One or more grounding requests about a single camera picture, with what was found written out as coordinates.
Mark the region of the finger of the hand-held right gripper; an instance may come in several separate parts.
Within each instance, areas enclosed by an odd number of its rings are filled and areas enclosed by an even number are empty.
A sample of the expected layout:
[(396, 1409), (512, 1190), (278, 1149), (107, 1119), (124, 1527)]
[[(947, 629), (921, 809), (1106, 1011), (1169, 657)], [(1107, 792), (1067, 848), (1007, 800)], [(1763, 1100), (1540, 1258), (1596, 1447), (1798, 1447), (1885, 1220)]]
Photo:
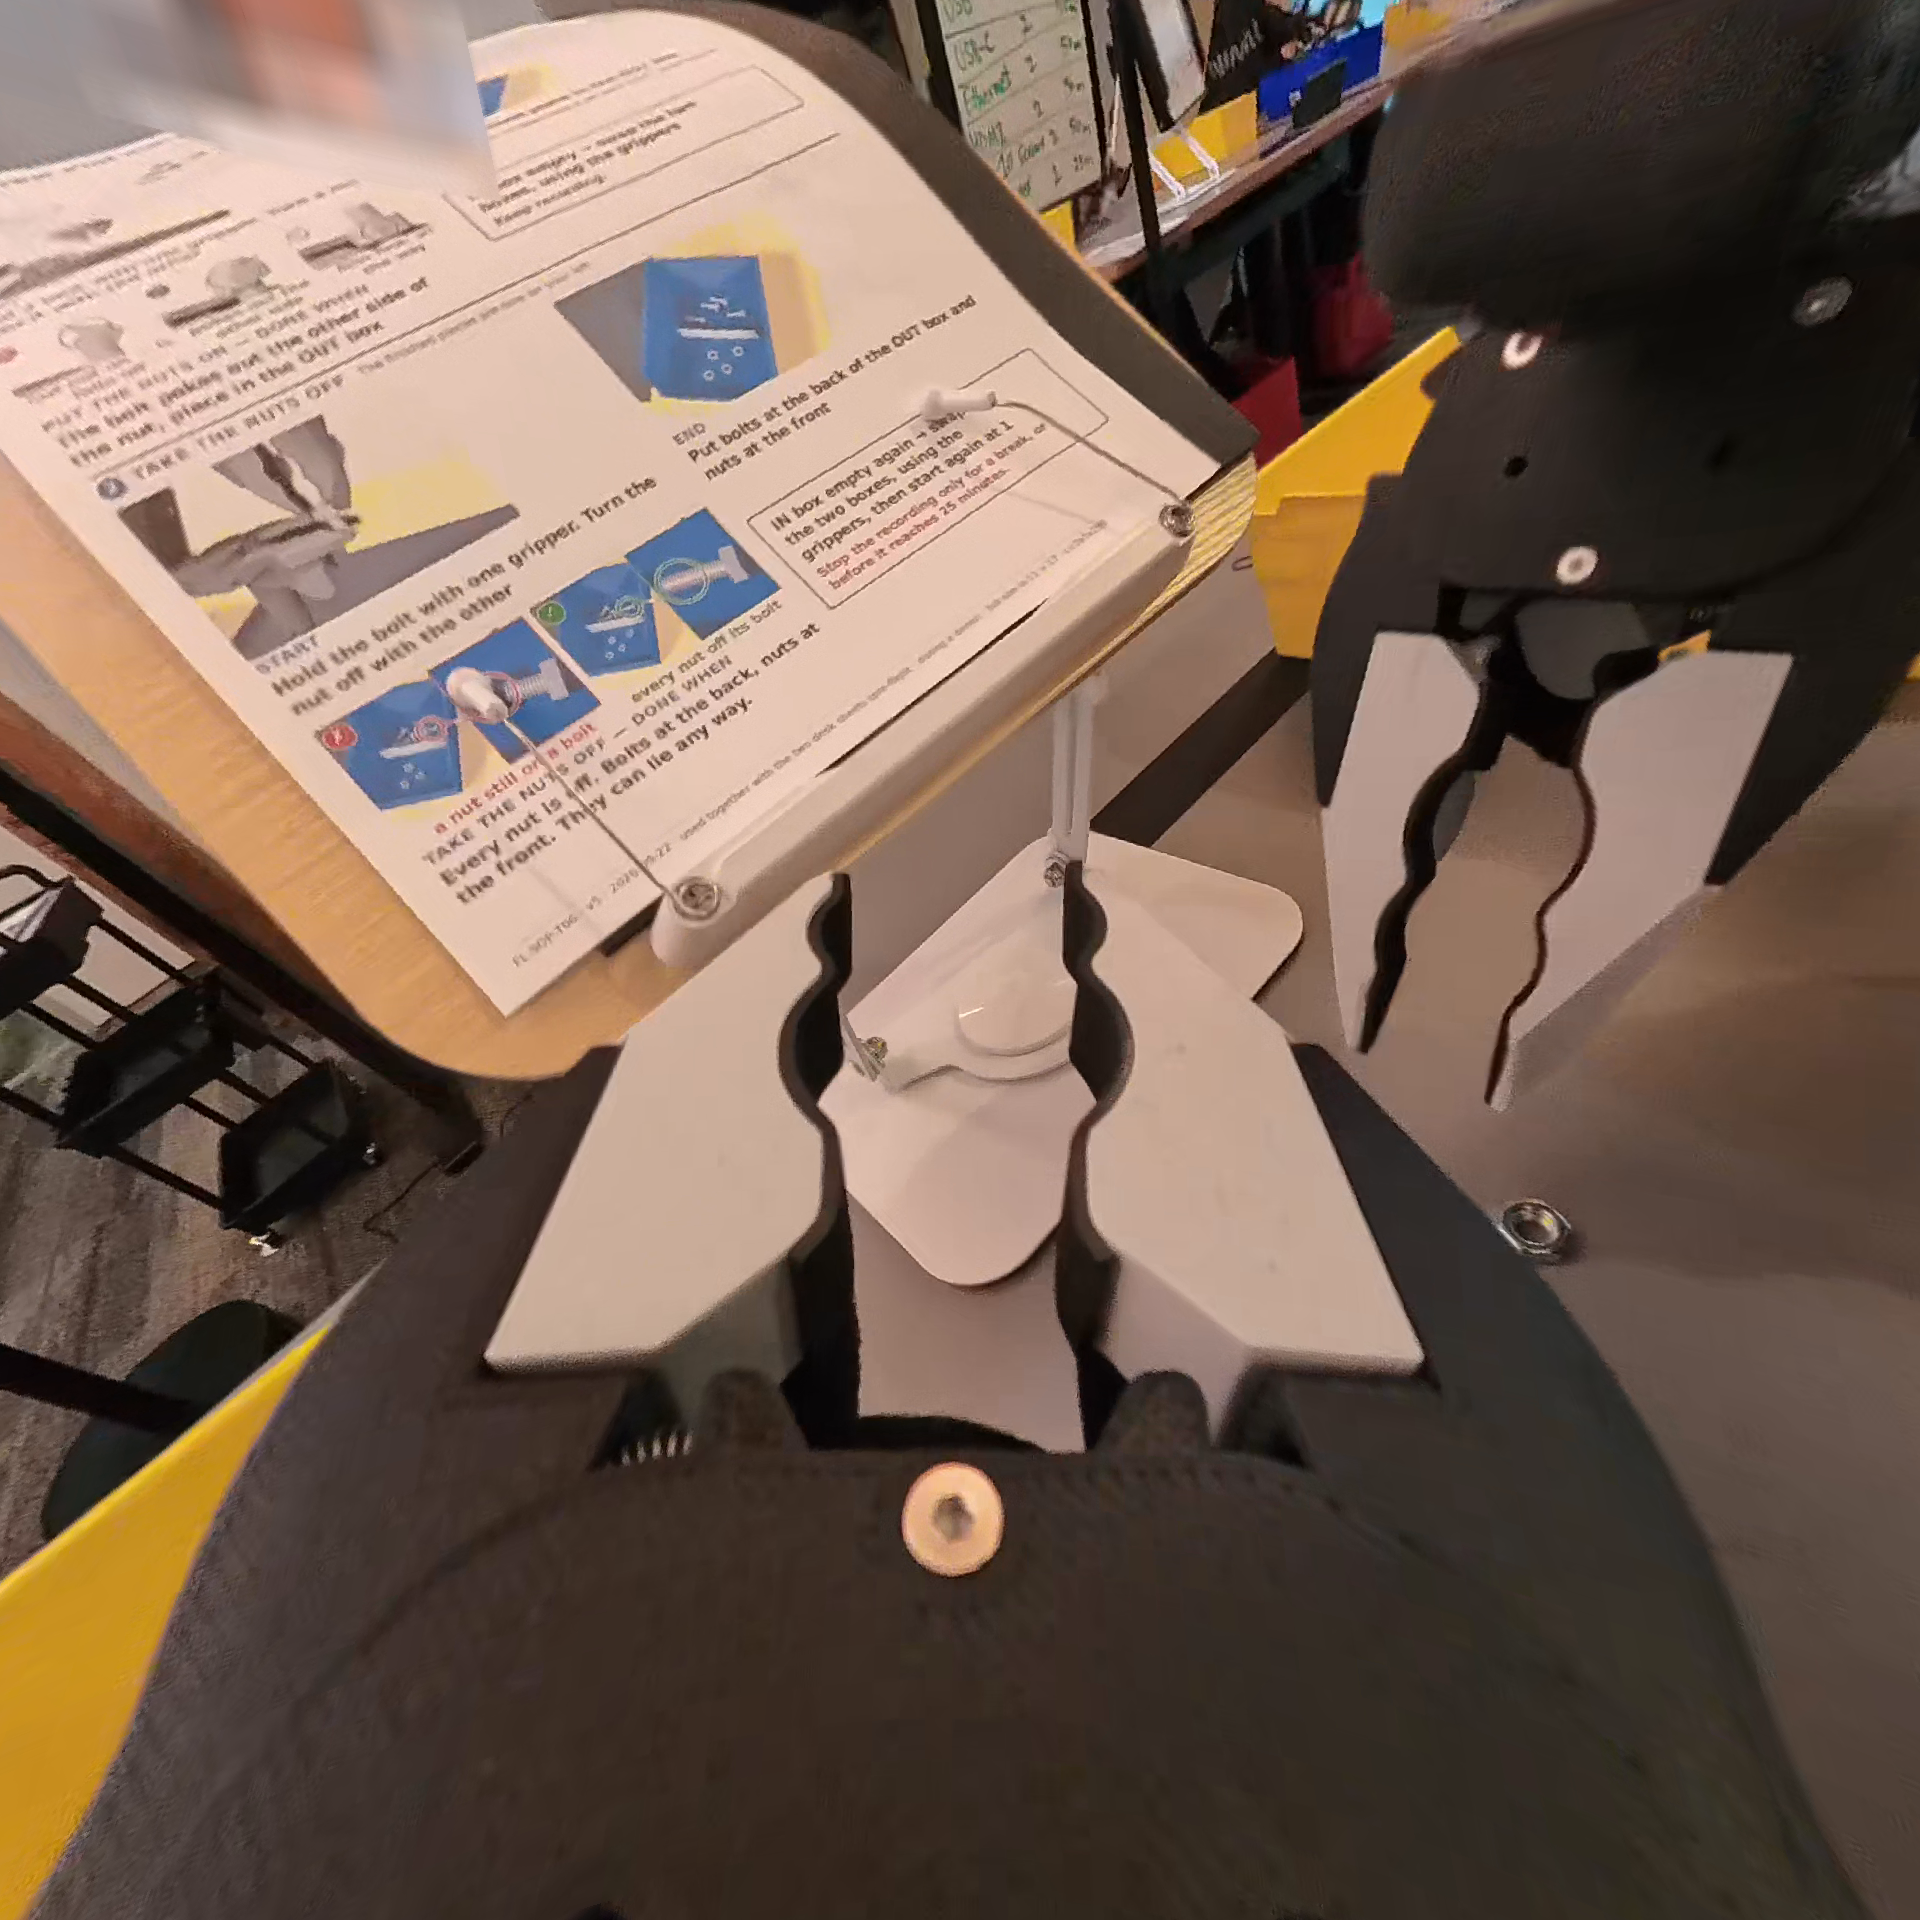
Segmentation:
[(1435, 821), (1465, 769), (1496, 634), (1381, 631), (1325, 803), (1331, 974), (1345, 1040), (1366, 1052), (1405, 969), (1408, 911), (1432, 879)]
[(1572, 764), (1588, 831), (1503, 1019), (1496, 1110), (1577, 1056), (1717, 892), (1713, 852), (1789, 669), (1784, 654), (1683, 654), (1591, 710)]

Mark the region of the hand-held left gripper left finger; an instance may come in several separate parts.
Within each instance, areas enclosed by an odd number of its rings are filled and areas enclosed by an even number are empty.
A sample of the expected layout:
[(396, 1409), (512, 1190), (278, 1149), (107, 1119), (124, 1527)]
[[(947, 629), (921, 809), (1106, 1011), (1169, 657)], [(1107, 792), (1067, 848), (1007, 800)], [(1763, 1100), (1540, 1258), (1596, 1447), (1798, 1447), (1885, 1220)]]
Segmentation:
[(626, 1035), (491, 1372), (619, 1372), (674, 1414), (756, 1372), (814, 1447), (850, 1441), (850, 1198), (822, 1110), (847, 974), (850, 879), (814, 876)]

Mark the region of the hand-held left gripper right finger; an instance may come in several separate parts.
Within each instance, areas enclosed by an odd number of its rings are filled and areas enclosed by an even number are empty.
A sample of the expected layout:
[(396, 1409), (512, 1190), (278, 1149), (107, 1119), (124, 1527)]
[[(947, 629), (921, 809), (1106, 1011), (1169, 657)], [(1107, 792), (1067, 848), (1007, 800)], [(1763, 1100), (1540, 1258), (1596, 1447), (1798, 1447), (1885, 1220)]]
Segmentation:
[(1076, 990), (1061, 1328), (1091, 1442), (1122, 1390), (1181, 1374), (1242, 1442), (1272, 1374), (1419, 1377), (1425, 1343), (1295, 1043), (1137, 903), (1062, 883)]

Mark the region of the yellow plastic bin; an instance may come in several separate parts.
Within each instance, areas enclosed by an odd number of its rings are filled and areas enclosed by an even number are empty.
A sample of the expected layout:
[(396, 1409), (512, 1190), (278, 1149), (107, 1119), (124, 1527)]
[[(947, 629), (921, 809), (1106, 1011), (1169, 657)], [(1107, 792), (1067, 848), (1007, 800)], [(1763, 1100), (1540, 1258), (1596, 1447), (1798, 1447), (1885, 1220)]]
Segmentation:
[(2, 1915), (34, 1909), (104, 1784), (210, 1522), (332, 1319), (2, 1579)]
[(1405, 467), (1435, 407), (1425, 381), (1460, 345), (1435, 333), (1261, 471), (1250, 556), (1279, 657), (1312, 657), (1366, 488)]

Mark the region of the clear acrylic foot plate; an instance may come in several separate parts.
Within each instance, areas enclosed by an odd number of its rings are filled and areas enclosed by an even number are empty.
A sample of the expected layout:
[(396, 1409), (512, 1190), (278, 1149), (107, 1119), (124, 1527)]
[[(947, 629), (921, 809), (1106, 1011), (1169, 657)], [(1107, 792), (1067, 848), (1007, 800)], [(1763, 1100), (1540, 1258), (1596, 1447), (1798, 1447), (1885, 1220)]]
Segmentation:
[[(871, 1084), (902, 1094), (934, 1075), (982, 1084), (1035, 1083), (1069, 1064), (1076, 982), (1061, 967), (981, 963), (918, 999), (909, 1014), (874, 1035), (841, 1014), (847, 1064)], [(883, 1038), (888, 1064), (864, 1069), (856, 1038)]]

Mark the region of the red bag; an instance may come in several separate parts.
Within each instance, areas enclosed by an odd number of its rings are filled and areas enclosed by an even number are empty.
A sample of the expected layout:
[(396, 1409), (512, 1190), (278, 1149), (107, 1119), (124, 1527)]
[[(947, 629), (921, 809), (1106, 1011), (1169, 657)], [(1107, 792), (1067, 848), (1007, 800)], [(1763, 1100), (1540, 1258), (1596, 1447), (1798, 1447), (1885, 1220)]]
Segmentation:
[(1393, 357), (1395, 312), (1373, 286), (1362, 254), (1306, 272), (1306, 345), (1268, 353), (1248, 345), (1234, 413), (1256, 432), (1268, 467), (1312, 426), (1352, 399)]

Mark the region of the long wooden table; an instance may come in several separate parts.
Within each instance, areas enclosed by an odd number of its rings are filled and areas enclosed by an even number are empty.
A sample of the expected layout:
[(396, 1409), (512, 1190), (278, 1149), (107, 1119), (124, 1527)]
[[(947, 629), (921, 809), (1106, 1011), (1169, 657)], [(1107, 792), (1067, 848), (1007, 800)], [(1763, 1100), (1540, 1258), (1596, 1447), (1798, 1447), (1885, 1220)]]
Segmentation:
[[(1263, 133), (1261, 141), (1222, 162), (1215, 175), (1201, 175), (1195, 185), (1161, 198), (1161, 250), (1187, 250), (1205, 228), (1228, 221), (1228, 216), (1272, 198), (1279, 185), (1306, 183), (1308, 167), (1320, 154), (1345, 154), (1351, 133), (1387, 109), (1393, 97), (1395, 80), (1355, 87), (1306, 133)], [(1088, 272), (1113, 286), (1137, 272), (1152, 256), (1140, 228), (1140, 209), (1133, 202), (1113, 209), (1101, 224), (1079, 237), (1076, 254)]]

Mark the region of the blue storage bin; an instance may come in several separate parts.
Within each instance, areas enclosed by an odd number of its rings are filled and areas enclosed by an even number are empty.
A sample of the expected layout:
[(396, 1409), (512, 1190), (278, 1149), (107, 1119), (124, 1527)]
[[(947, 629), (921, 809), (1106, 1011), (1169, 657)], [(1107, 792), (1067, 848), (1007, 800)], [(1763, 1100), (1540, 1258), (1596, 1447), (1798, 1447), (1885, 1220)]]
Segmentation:
[(1302, 47), (1261, 77), (1261, 129), (1308, 125), (1316, 111), (1331, 109), (1351, 93), (1379, 80), (1387, 23), (1362, 23), (1345, 34)]

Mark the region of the black stool base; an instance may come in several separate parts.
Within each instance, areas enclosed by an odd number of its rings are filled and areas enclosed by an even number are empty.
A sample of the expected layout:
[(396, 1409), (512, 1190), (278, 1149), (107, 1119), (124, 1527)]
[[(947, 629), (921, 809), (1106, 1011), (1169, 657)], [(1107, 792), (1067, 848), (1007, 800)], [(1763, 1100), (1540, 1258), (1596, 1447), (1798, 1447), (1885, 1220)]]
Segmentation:
[(150, 1469), (159, 1454), (243, 1389), (299, 1329), (297, 1316), (268, 1303), (223, 1302), (169, 1332), (129, 1377), (23, 1356), (23, 1372), (2, 1377), (11, 1389), (87, 1414), (41, 1500), (41, 1537), (52, 1542)]

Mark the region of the white tethered pin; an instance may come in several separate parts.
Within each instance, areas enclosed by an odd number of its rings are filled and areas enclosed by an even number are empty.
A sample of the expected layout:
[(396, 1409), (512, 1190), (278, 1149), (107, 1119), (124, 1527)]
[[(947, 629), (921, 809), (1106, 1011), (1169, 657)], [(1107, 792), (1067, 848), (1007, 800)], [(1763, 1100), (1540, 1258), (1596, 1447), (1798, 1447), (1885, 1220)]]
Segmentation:
[(1106, 467), (1115, 467), (1118, 473), (1148, 487), (1161, 502), (1169, 502), (1172, 497), (1190, 498), (1190, 497), (1175, 493), (1169, 483), (1151, 477), (1145, 467), (1137, 467), (1137, 464), (1125, 459), (1122, 453), (1107, 452), (1106, 443), (1091, 440), (1085, 432), (1069, 428), (1062, 417), (1058, 417), (1045, 407), (1035, 407), (1032, 399), (1000, 399), (1000, 392), (994, 392), (985, 386), (970, 386), (970, 391), (934, 386), (918, 401), (918, 414), (924, 417), (924, 426), (941, 426), (952, 417), (972, 417), (972, 414), (989, 414), (989, 413), (1023, 413), (1023, 414), (1038, 417), (1053, 435), (1061, 435), (1067, 443), (1097, 453)]
[(492, 725), (509, 732), (526, 754), (543, 764), (543, 769), (555, 779), (555, 787), (563, 792), (563, 800), (573, 806), (573, 810), (579, 810), (584, 821), (589, 821), (619, 852), (626, 864), (635, 866), (638, 876), (645, 876), (654, 892), (663, 903), (680, 906), (680, 892), (676, 885), (670, 885), (663, 876), (657, 876), (657, 868), (638, 852), (638, 848), (631, 848), (617, 829), (611, 821), (594, 809), (594, 803), (588, 800), (588, 792), (570, 779), (563, 758), (555, 758), (550, 751), (546, 751), (518, 722), (516, 712), (507, 706), (507, 697), (492, 687), (492, 679), (476, 669), (476, 667), (458, 667), (450, 669), (445, 691), (450, 698), (450, 706), (460, 712), (460, 719), (475, 722), (475, 725)]

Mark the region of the small easel whiteboard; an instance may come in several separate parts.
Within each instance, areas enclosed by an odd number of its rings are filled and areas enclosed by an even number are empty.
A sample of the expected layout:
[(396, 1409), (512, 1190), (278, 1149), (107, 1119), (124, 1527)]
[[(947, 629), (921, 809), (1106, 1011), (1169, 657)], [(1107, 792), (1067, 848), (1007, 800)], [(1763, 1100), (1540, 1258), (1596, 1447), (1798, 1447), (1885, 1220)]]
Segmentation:
[(1113, 2), (1115, 47), (1133, 63), (1161, 133), (1175, 133), (1208, 89), (1205, 41), (1192, 2)]

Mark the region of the whiteboard with green writing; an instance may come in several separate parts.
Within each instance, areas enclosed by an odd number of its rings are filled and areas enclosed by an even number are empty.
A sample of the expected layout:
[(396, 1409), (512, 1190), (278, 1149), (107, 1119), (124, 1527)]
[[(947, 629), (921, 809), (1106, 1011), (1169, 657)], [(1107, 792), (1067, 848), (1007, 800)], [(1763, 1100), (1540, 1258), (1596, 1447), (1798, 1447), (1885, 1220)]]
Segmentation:
[(1029, 209), (1062, 205), (1106, 175), (1083, 2), (921, 2), (938, 100)]

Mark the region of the printed instruction sheet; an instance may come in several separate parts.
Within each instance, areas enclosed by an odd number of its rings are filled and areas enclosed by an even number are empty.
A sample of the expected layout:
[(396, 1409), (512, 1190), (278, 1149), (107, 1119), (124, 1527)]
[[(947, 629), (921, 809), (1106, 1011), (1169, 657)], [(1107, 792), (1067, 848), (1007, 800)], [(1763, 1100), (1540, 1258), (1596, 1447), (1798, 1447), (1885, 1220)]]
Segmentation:
[(2, 458), (504, 1014), (1156, 518), (1248, 423), (856, 41), (475, 47), (492, 183), (185, 134), (2, 170)]

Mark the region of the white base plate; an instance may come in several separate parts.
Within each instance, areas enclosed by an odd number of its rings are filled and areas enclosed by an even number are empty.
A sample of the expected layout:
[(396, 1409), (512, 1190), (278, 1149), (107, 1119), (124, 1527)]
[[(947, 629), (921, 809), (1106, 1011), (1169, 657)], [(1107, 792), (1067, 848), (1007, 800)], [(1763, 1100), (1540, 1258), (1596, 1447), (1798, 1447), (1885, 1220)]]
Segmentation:
[[(1007, 861), (953, 918), (850, 1011), (864, 1035), (888, 1028), (941, 982), (981, 963), (1062, 967), (1062, 892), (1045, 885), (1045, 842)], [(850, 1198), (924, 1267), (970, 1287), (1007, 1279), (1053, 1229), (1069, 1136), (1091, 1110), (1073, 1065), (1016, 1084), (934, 1075), (902, 1094), (847, 1064), (822, 1098)]]

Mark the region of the white slotted support bracket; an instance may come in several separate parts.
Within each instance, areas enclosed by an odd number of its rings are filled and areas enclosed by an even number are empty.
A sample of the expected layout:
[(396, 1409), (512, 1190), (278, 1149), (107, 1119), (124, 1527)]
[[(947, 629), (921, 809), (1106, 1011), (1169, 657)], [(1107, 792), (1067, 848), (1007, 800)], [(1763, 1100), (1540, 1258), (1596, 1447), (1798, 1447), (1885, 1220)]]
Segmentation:
[(1091, 764), (1097, 712), (1106, 698), (1106, 672), (1079, 679), (1050, 706), (1050, 823), (1048, 849), (1085, 864), (1091, 842)]

